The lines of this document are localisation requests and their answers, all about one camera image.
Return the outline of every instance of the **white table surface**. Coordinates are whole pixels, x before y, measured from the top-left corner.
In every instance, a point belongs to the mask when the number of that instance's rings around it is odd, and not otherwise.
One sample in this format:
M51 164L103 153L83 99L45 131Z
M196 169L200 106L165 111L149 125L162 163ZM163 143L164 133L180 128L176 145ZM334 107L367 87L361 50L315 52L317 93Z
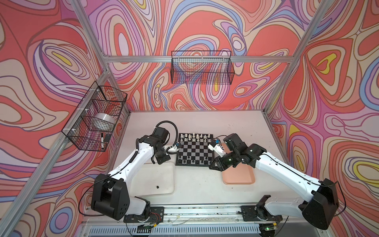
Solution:
M136 138L152 134L155 125L163 120L175 123L179 133L211 133L215 137L237 133L247 146L257 143L283 160L261 111L134 112L130 115L114 167L135 149ZM161 126L170 132L168 144L172 144L174 127L171 124ZM175 163L175 160L176 155L171 155L168 162ZM208 167L175 166L174 193L145 196L144 199L153 205L164 205L249 203L258 202L263 195L298 197L293 190L261 170L254 169L254 176L255 183L251 185L226 185L220 171Z

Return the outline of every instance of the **black cable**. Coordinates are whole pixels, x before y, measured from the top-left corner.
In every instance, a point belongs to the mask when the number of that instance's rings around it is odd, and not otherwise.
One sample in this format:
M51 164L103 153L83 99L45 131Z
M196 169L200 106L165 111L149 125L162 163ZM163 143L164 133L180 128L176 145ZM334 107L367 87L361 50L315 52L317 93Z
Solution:
M132 235L132 234L130 233L130 230L129 230L129 228L128 228L128 224L127 224L126 222L125 222L125 225L126 225L126 228L128 229L128 232L129 232L130 236L134 237L134 235Z
M99 182L101 182L101 181L104 181L104 180L106 180L106 179L108 179L108 178L110 178L110 177L112 177L112 176L114 176L114 175L116 175L116 174L113 174L113 175L111 175L111 176L109 176L109 177L106 177L105 179L102 179L102 180L99 180L99 181L95 182L93 185L91 185L91 186L90 186L90 187L89 187L89 188L83 193L83 195L81 196L81 198L80 198L80 200L79 200L79 202L78 202L78 211L79 211L80 214L82 214L82 215L85 216L85 217L100 217L100 216L104 216L103 214L101 214L101 215L87 215L87 214L82 213L82 212L80 211L80 203L81 203L81 201L82 201L84 195L86 194L86 192L88 192L88 190L90 190L90 188L92 188L95 184L97 184L97 183L99 183Z
M178 140L178 136L179 136L179 133L178 133L178 128L176 127L175 123L171 122L171 121L168 121L168 120L164 120L162 122L159 122L156 126L155 126L155 129L154 129L154 132L157 130L157 127L163 123L169 123L169 124L172 124L175 128L175 132L176 132L176 136L175 136L175 140L174 140L174 143L172 144L173 146L176 144L177 140Z
M165 146L168 143L169 140L170 140L170 132L168 132L168 138L167 138L166 142L163 145Z
M269 156L269 155L267 155L267 154L262 154L262 155L266 155L266 156L270 157L270 159L273 160L275 163L277 163L277 164L283 166L284 168L288 169L288 168L285 167L284 165L282 165L282 164L280 164L279 162L275 161L271 156ZM336 214L336 215L334 215L334 216L336 217L336 216L340 215L342 212L345 211L345 209L346 209L346 199L345 199L345 195L344 195L343 192L342 192L342 188L341 188L340 182L339 182L338 180L337 180L336 182L332 183L331 185L316 184L316 183L313 183L312 181L310 181L310 180L308 180L308 179L305 179L303 176L299 175L298 173L294 172L293 170L291 170L291 169L288 169L288 170L290 170L290 171L293 172L294 174L300 176L300 177L301 177L302 179L304 179L305 181L308 181L309 183L314 184L314 185L317 185L317 186L320 186L320 187L331 187L331 186L335 186L336 184L338 184L338 186L339 186L339 188L340 188L340 191L341 191L341 194L342 194L342 197L343 197L343 202L344 202L345 207L343 208L342 211L340 211L338 214Z
M276 232L276 234L274 235L274 237L277 236L277 235L279 234L279 232L283 229L285 223L286 223L287 220L288 220L288 217L289 217L289 216L287 216L287 219L285 219L285 222L284 222L284 224L282 225L282 228L280 228L280 230L279 230L278 232Z
M219 135L218 137L215 137L214 139L219 138L219 137L227 137L227 135Z

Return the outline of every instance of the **aluminum frame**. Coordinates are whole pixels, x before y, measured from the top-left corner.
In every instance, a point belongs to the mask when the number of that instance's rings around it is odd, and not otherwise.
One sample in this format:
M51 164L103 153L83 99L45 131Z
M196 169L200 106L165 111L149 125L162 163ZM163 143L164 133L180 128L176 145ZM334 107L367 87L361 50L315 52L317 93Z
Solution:
M231 56L232 63L291 63L293 56ZM170 63L171 56L109 56L105 55L107 63Z
M103 71L101 76L98 78L98 84L103 85L106 82L108 76L109 71ZM78 108L71 116L70 121L63 129L70 129L72 127L73 123L79 118L82 109L85 108L88 101L95 93L96 88L97 84L94 83L92 85L92 88L88 91L87 96L83 98L83 101L80 103ZM12 202L7 212L2 217L0 221L0 237L11 236L13 230L16 228L18 222L21 220L34 196L45 181L47 175L52 170L55 162L62 154L68 142L69 139L62 132L60 132L58 138L55 140L47 154L43 157L42 161L37 166L36 170L33 172L20 193L17 195L16 199Z
M273 98L275 98L277 94L280 93L280 90L284 86L285 82L288 80L289 75L291 74L291 70L293 70L296 65L295 62L299 60L301 53L304 51L306 45L308 44L309 40L311 39L313 35L313 32L317 28L322 17L325 15L325 12L327 11L328 7L332 4L332 2L334 1L322 0L315 14L313 15L310 25L306 29L303 37L300 39L299 44L293 56L232 56L231 58L232 62L243 62L243 63L269 62L269 63L289 63L290 64L289 66L286 67L287 70L285 69L285 71L283 71L283 76L281 77L280 81L278 82L273 92L271 93L269 97L269 101L266 103L266 106L264 108L264 113L266 113L265 111L267 108L270 108L270 106L274 102ZM89 38L90 44L94 48L95 54L101 66L104 69L103 73L97 80L99 85L103 85L106 82L106 80L109 78L110 84L116 88L119 88L114 78L113 73L111 73L110 71L108 63L115 63L115 62L147 62L147 63L158 62L160 63L160 62L171 61L170 56L106 56L104 55L104 52L101 49L97 38L95 37L94 31L89 22L88 16L83 6L81 5L80 0L71 0L71 3L79 19L79 22L83 26L83 29ZM79 108L84 108L84 105L86 105L86 100L87 100L86 98L83 99L83 102L79 106ZM127 113L127 116L129 116L130 112L128 111L127 108L125 108L125 111ZM75 118L77 118L79 114L80 114L80 111L75 111L74 115L72 116L72 119L70 120L69 123L67 123L67 126L71 122L75 121ZM264 117L266 119L266 122L268 124L271 124L271 122L268 120L265 114L264 114ZM12 234L14 228L18 224L19 220L22 218L23 214L25 213L29 204L33 200L35 194L38 192L39 188L41 187L42 183L46 179L47 175L50 173L56 160L58 159L60 154L63 152L67 143L68 143L68 139L63 133L61 133L59 137L56 139L56 141L54 142L54 144L52 145L52 147L49 149L48 153L45 155L41 163L37 166L32 176L28 179L27 183L25 184L25 186L23 187L19 195L12 202L9 209L2 217L0 221L0 237L7 237Z
M304 32L303 37L300 39L299 44L297 45L295 52L293 54L294 58L292 63L288 64L287 67L284 69L282 76L280 77L279 81L276 83L272 93L269 96L269 99L267 100L267 103L265 107L263 108L264 112L267 112L268 109L272 107L272 105L275 103L276 97L279 95L281 90L283 89L283 86L287 82L287 80L290 78L292 71L295 69L297 61L300 60L300 57L302 53L305 50L305 47L311 40L314 32L316 31L317 27L319 26L322 18L325 16L326 11L329 9L329 7L332 5L332 3L335 0L322 0L320 5L315 11L315 14L313 15L307 29Z

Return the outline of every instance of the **colorful wall panel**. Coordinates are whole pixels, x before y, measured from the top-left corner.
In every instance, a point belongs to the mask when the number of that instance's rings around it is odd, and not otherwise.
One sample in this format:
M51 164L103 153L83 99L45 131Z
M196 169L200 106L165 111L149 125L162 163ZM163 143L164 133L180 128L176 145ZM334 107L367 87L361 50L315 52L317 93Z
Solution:
M318 0L82 1L106 55L292 55Z
M335 236L379 236L378 38L378 1L335 1L269 113L292 166L341 183Z
M130 110L263 109L285 63L235 63L231 85L174 85L170 63L113 63Z
M70 1L39 2L0 1L0 218L102 73ZM73 235L75 206L104 172L124 121L106 152L68 144L13 236Z

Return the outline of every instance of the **wire basket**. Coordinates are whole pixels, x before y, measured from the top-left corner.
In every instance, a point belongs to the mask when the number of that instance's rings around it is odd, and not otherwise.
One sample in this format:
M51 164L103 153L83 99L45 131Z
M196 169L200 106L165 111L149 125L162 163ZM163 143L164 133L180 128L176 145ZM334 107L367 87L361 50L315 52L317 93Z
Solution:
M65 135L79 150L105 151L126 99L125 92L98 85L79 118Z
M171 51L171 83L231 85L231 54L228 50Z

